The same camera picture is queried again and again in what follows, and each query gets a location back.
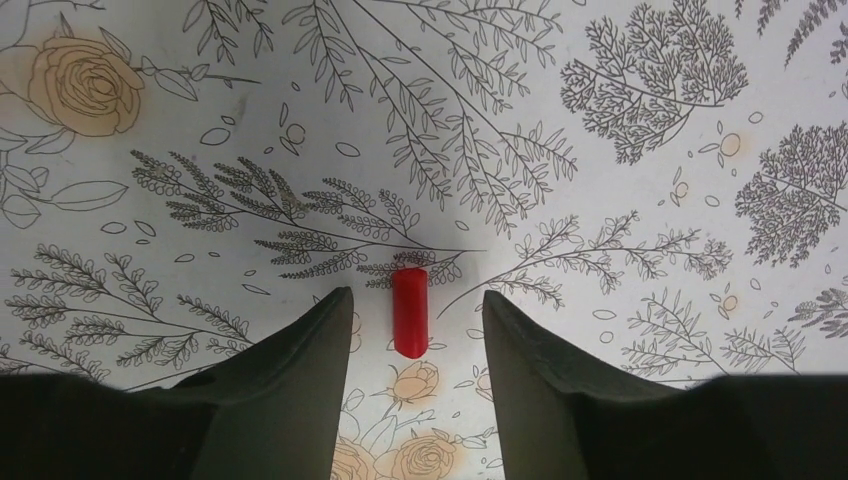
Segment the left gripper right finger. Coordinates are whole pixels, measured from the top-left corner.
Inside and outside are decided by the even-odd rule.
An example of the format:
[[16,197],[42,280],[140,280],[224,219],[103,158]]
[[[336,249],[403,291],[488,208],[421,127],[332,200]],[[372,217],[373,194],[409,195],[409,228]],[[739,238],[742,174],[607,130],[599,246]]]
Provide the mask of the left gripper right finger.
[[509,479],[843,479],[843,375],[735,375],[679,390],[546,330],[502,294],[482,305]]

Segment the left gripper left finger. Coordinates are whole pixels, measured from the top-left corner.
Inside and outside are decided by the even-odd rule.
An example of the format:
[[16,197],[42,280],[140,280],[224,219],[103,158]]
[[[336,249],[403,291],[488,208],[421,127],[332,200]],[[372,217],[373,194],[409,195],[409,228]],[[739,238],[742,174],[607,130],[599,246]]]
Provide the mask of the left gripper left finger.
[[354,298],[170,388],[121,391],[72,374],[1,380],[5,479],[327,479]]

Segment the red pen cap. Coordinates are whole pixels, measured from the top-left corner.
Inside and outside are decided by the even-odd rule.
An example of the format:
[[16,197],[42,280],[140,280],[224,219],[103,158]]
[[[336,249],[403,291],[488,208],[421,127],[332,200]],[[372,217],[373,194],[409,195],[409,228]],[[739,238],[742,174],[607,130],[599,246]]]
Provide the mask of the red pen cap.
[[428,273],[405,268],[392,275],[395,350],[409,359],[422,357],[429,345]]

